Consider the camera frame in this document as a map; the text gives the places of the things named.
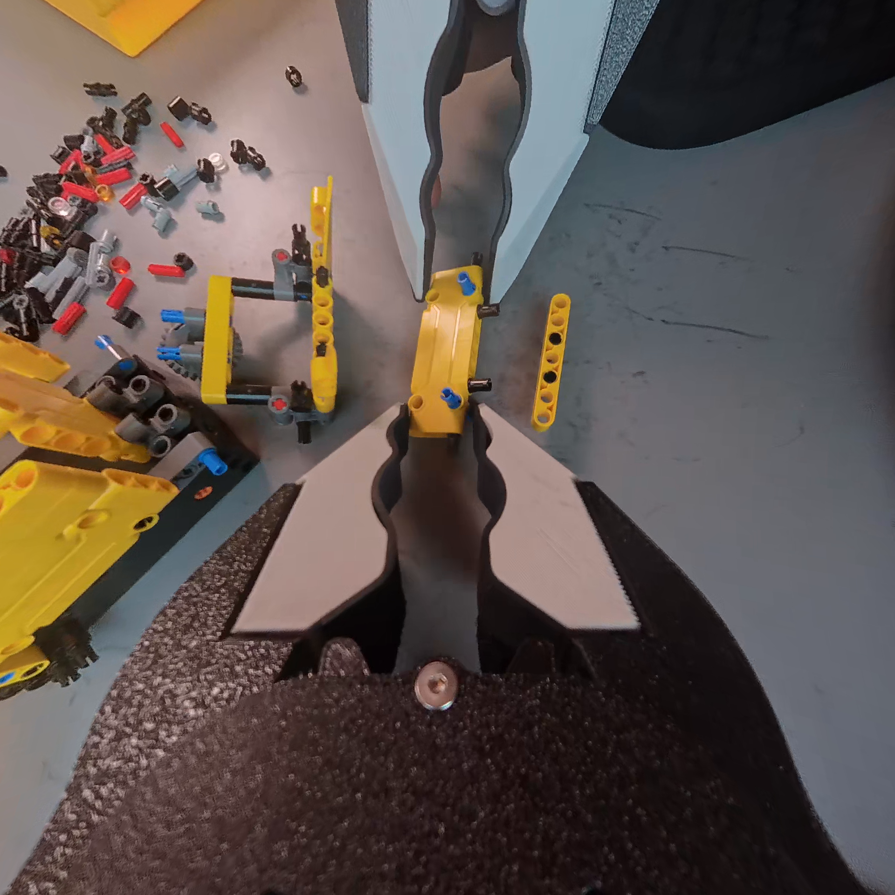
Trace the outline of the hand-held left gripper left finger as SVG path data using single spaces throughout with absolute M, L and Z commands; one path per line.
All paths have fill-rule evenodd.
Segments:
M 333 620 L 397 562 L 408 405 L 393 405 L 297 482 L 297 492 L 230 626 L 234 636 L 295 636 Z

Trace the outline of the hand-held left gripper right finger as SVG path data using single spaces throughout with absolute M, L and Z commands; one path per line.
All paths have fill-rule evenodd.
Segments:
M 475 405 L 487 568 L 570 631 L 636 631 L 639 619 L 565 465 L 493 409 Z

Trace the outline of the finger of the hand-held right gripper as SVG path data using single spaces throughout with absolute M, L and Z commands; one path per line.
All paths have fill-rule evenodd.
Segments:
M 438 44 L 451 26 L 449 1 L 367 4 L 368 92 L 364 121 L 401 260 L 416 301 L 431 285 L 437 166 L 427 88 Z
M 489 301 L 499 303 L 528 258 L 581 157 L 585 119 L 613 2 L 517 2 L 521 117 L 501 171 L 502 207 L 489 247 Z

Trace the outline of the yellow lego beam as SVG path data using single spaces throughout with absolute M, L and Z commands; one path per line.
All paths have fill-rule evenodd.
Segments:
M 531 428 L 539 433 L 549 430 L 557 413 L 570 308 L 567 294 L 551 298 L 531 411 Z

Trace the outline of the yellow lego panel with pins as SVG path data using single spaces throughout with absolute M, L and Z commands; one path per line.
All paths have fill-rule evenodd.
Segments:
M 483 294 L 482 263 L 476 252 L 470 265 L 431 278 L 407 402 L 414 438 L 458 440 L 469 397 L 491 390 L 490 379 L 476 377 L 482 323 L 499 315 Z

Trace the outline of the lego axle and gear assembly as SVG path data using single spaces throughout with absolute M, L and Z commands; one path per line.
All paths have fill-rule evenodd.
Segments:
M 330 421 L 335 411 L 338 360 L 334 338 L 332 209 L 334 180 L 310 192 L 310 231 L 293 225 L 290 248 L 271 253 L 273 278 L 263 280 L 213 275 L 201 309 L 163 310 L 170 330 L 158 346 L 160 361 L 197 375 L 200 398 L 208 406 L 253 406 L 274 421 L 296 429 L 297 442 L 311 442 L 311 428 Z M 268 386 L 234 381 L 241 342 L 234 327 L 235 300 L 307 303 L 310 307 L 310 382 Z

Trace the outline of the yellow lego robot body model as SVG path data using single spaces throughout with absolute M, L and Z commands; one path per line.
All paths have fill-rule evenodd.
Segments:
M 259 464 L 220 415 L 108 339 L 76 377 L 2 334 L 1 698 L 66 687 L 96 661 L 90 630 Z

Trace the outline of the pile of small lego pins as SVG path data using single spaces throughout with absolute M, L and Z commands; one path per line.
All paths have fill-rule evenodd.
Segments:
M 137 173 L 134 147 L 152 124 L 151 106 L 145 92 L 119 108 L 105 106 L 62 137 L 50 156 L 54 169 L 32 177 L 23 208 L 2 226 L 2 337 L 26 344 L 37 344 L 46 331 L 66 337 L 93 294 L 103 295 L 117 324 L 140 328 L 142 318 L 130 305 L 131 264 L 120 253 L 117 234 L 91 231 L 99 210 L 144 207 L 153 231 L 163 235 L 173 224 L 172 202 L 195 183 L 215 185 L 229 160 L 266 170 L 259 151 L 232 140 L 228 158 L 212 152 L 193 164 L 169 165 L 160 176 Z

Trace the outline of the yellow plastic bin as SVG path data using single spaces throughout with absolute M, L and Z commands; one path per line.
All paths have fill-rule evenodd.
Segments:
M 128 57 L 136 57 L 201 1 L 48 1 Z

